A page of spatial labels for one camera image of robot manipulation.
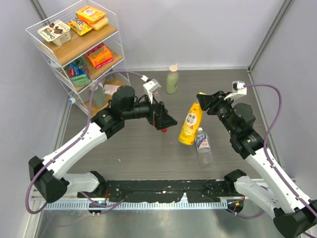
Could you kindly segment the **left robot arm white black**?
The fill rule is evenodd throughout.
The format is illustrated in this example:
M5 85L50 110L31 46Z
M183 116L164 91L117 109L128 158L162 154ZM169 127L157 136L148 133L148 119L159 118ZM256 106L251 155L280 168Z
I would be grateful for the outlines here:
M74 138L42 159L35 156L29 160L30 180L47 203L56 202L67 193L105 195L107 182L99 173L68 174L68 170L90 150L123 129L126 120L141 118L146 118L157 130L177 125L163 102L148 94L136 99L134 88L120 86L109 106L89 119Z

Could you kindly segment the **yellow juice bottle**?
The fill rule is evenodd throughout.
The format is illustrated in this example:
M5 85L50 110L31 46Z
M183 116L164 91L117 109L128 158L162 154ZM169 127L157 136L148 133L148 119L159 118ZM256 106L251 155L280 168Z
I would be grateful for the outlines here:
M178 140L185 145L193 145L202 119L203 110L197 99L186 115Z

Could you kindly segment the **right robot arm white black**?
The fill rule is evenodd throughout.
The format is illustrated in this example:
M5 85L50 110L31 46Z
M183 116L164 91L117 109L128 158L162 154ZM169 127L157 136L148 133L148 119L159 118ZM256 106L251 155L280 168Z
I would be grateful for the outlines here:
M256 117L252 107L244 103L233 106L228 96L223 91L196 95L201 109L219 118L230 134L234 151L258 172L269 189L258 185L243 171L235 170L225 176L225 193L230 196L239 193L251 199L273 219L285 238L303 234L317 224L317 202L295 185L264 145L253 128Z

